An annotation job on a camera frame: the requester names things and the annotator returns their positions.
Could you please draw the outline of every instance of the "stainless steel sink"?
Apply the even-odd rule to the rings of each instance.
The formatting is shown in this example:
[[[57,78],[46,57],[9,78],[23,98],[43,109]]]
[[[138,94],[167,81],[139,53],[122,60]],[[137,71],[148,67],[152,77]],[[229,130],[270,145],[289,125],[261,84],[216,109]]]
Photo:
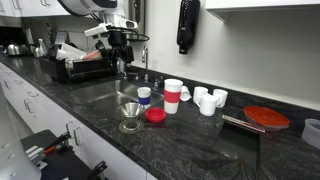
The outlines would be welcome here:
[[[74,103],[92,106],[110,115],[116,115],[120,105],[138,102],[139,87],[126,80],[116,80],[72,90],[70,96]],[[151,106],[162,100],[162,94],[151,91]]]

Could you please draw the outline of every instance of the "black granite countertop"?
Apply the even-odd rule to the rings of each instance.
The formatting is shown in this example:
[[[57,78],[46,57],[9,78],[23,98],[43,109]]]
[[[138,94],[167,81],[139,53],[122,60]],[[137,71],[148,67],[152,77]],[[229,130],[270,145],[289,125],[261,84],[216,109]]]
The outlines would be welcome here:
[[[320,119],[319,111],[228,90],[226,107],[217,109],[213,117],[202,116],[191,101],[180,102],[178,112],[168,115],[164,123],[147,124],[145,131],[126,135],[119,131],[121,121],[117,117],[74,103],[69,95],[73,89],[121,79],[121,76],[63,84],[45,75],[33,57],[0,55],[0,61],[159,179],[320,178],[320,150],[301,139],[304,119]],[[143,85],[142,81],[133,83]],[[286,130],[260,135],[256,170],[214,149],[224,124],[222,114],[244,120],[242,109],[248,105],[272,108],[291,120]]]

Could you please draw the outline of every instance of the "black wall-mounted device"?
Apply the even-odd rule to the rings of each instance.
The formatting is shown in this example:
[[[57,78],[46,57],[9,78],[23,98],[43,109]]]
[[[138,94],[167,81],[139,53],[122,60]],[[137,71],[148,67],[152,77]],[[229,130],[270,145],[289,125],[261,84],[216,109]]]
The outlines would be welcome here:
[[[177,43],[180,54],[188,54],[193,46],[199,19],[200,1],[182,0],[180,6]]]

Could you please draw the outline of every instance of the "white cup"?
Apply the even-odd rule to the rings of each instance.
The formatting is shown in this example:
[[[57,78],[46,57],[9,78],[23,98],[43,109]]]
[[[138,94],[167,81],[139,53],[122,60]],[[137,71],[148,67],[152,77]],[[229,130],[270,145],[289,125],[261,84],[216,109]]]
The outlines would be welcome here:
[[[224,105],[226,104],[228,92],[225,90],[222,90],[222,89],[215,89],[215,90],[213,90],[213,96],[219,98],[217,108],[223,108]]]
[[[150,95],[151,95],[151,89],[148,87],[140,87],[137,89],[138,92],[138,100],[139,104],[144,105],[144,107],[147,109],[150,107]]]
[[[175,114],[178,111],[183,82],[178,79],[164,81],[164,111]]]
[[[212,116],[216,110],[218,97],[205,94],[200,98],[200,102],[196,103],[200,108],[200,113],[204,116]]]
[[[188,101],[190,98],[191,98],[191,95],[190,95],[188,87],[182,86],[181,96],[180,96],[181,101]]]
[[[203,95],[208,93],[208,89],[205,87],[201,87],[201,86],[196,86],[194,88],[194,92],[193,92],[193,102],[194,103],[199,103],[200,99]]]

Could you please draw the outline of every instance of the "red lid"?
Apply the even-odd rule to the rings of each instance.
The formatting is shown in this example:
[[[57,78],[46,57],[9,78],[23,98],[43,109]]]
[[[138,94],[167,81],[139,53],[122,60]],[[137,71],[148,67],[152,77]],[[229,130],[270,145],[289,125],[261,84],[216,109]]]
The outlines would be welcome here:
[[[289,125],[290,120],[282,114],[259,106],[247,106],[243,109],[243,112],[249,116],[252,120],[262,125]]]
[[[153,123],[159,123],[166,117],[166,112],[160,108],[150,108],[144,113],[146,118]]]

